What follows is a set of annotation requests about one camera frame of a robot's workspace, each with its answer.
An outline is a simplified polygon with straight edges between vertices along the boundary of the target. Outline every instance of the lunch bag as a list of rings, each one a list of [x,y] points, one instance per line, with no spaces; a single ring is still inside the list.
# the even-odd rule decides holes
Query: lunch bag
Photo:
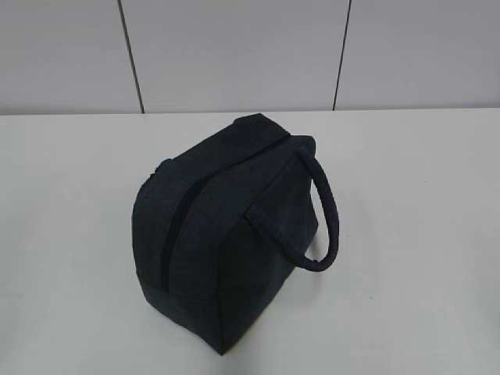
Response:
[[[312,137],[255,114],[161,162],[132,213],[146,300],[222,355],[296,266],[328,268],[338,251],[338,213],[315,150]],[[304,255],[318,225],[311,179],[330,237],[321,261]]]

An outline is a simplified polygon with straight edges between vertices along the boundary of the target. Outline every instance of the table surface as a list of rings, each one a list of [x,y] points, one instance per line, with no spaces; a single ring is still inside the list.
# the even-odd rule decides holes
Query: table surface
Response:
[[[340,250],[224,356],[145,301],[130,215],[242,114],[0,116],[0,373],[500,373],[500,109],[265,114],[316,139]]]

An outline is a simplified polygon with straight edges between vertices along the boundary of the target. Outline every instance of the dark navy bag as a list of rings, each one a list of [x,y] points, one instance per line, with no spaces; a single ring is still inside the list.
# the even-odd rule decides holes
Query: dark navy bag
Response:
[[[137,193],[132,245],[148,302],[226,352],[297,266],[320,272],[338,251],[338,213],[310,136],[262,114],[236,119],[175,159]],[[311,179],[330,245],[304,253],[317,229]]]

